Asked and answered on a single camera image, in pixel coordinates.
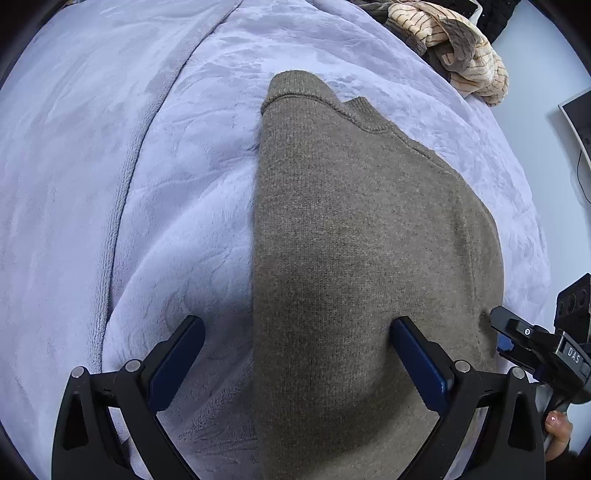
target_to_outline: gray sweater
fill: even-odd
[[[452,359],[493,369],[495,222],[365,98],[341,103],[311,73],[284,72],[262,112],[253,285],[265,476],[395,479],[437,416],[389,325],[408,315]]]

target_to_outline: beige striped garment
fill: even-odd
[[[481,96],[495,106],[507,94],[509,77],[488,39],[466,17],[429,2],[393,3],[389,20],[425,48],[433,48],[449,82],[463,96]]]

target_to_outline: fleece blanket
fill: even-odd
[[[143,358],[188,313],[207,339],[161,422],[202,479],[260,478],[252,198],[261,103],[289,69],[367,97],[462,175],[498,227],[504,305],[539,320],[545,242],[492,114],[363,11],[87,0],[41,30],[0,90],[0,420],[41,480],[70,370]]]

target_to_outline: white wall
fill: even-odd
[[[591,87],[591,77],[559,30],[527,0],[493,45],[509,72],[509,95],[493,114],[531,186],[548,243],[552,285],[542,319],[552,325],[557,293],[591,273],[591,205],[576,177],[580,148],[558,104]],[[580,177],[591,200],[584,157]],[[591,406],[571,407],[571,447],[591,434]]]

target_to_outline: finger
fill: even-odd
[[[545,421],[546,431],[553,435],[550,446],[546,450],[546,461],[554,460],[561,455],[569,444],[570,434],[573,431],[573,424],[569,422],[566,414],[551,411]]]

